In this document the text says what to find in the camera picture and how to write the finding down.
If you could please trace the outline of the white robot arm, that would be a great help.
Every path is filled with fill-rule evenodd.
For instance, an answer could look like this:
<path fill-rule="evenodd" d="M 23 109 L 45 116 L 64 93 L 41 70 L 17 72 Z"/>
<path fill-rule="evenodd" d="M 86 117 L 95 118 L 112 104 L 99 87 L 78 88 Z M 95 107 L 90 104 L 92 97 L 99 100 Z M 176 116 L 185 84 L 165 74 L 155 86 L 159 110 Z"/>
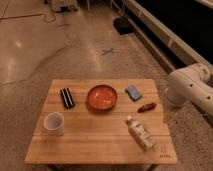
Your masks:
<path fill-rule="evenodd" d="M 213 117 L 213 88 L 207 84 L 209 80 L 210 71 L 202 63 L 171 72 L 167 77 L 167 103 L 182 107 L 189 100 Z"/>

